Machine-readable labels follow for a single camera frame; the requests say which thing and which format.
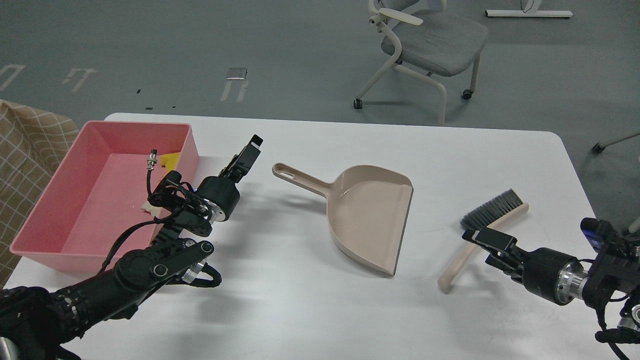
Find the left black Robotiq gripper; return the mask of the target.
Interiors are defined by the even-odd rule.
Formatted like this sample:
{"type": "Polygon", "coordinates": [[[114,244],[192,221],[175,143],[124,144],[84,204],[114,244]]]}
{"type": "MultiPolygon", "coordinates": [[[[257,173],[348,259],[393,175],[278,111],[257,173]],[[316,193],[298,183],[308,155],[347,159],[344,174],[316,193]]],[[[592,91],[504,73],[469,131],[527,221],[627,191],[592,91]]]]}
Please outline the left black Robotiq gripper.
{"type": "Polygon", "coordinates": [[[237,184],[244,178],[255,164],[261,151],[262,137],[254,134],[247,145],[231,158],[229,164],[224,167],[219,176],[203,178],[197,187],[196,193],[215,205],[215,221],[222,223],[230,219],[239,200],[240,192],[237,184]]]}

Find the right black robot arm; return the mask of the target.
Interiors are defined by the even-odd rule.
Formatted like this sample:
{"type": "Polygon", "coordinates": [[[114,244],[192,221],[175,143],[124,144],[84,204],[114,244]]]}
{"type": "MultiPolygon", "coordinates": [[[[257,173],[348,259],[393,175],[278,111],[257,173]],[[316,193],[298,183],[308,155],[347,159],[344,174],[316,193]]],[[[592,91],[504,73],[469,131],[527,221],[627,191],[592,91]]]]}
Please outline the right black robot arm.
{"type": "Polygon", "coordinates": [[[517,239],[492,228],[467,229],[462,238],[487,251],[486,263],[528,292],[559,306],[580,299],[595,310],[597,342],[620,359],[621,344],[639,343],[639,240],[620,235],[608,222],[584,218],[580,229],[596,253],[584,259],[541,247],[525,251],[517,239]]]}

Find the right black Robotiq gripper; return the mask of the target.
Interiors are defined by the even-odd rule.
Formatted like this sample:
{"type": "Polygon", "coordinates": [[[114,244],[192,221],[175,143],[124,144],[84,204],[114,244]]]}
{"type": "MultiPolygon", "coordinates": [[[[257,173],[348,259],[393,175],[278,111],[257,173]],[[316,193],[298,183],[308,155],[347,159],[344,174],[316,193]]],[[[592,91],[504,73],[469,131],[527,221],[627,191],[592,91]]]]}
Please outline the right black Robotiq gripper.
{"type": "Polygon", "coordinates": [[[550,248],[526,253],[512,235],[493,228],[467,229],[462,239],[489,253],[485,263],[513,279],[535,296],[564,306],[582,299],[586,271],[578,258],[550,248]]]}

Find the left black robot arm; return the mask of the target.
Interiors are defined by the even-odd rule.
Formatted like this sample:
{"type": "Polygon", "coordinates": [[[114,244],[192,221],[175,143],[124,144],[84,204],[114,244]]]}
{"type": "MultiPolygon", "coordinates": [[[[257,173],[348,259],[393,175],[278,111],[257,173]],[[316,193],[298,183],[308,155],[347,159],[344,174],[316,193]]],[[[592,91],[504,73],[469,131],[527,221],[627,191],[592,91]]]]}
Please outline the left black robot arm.
{"type": "Polygon", "coordinates": [[[216,176],[198,187],[169,171],[147,199],[169,215],[133,225],[116,239],[96,275],[55,292],[19,286],[1,292],[3,360],[77,360],[63,344],[94,325],[130,319],[165,285],[214,289],[222,283],[207,259],[214,245],[205,238],[214,223],[227,221],[240,200],[237,184],[258,159],[263,139],[253,135],[216,176]]]}

